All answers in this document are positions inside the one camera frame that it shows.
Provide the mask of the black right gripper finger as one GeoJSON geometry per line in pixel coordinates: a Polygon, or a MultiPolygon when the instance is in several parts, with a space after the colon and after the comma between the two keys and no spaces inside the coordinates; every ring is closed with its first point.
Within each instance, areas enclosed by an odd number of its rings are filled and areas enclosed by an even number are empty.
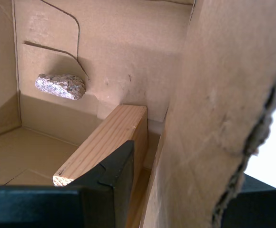
{"type": "Polygon", "coordinates": [[[0,228],[123,228],[134,180],[134,141],[64,187],[0,186],[0,228]]]}
{"type": "Polygon", "coordinates": [[[276,188],[245,175],[240,193],[222,217],[222,228],[276,228],[276,188]]]}

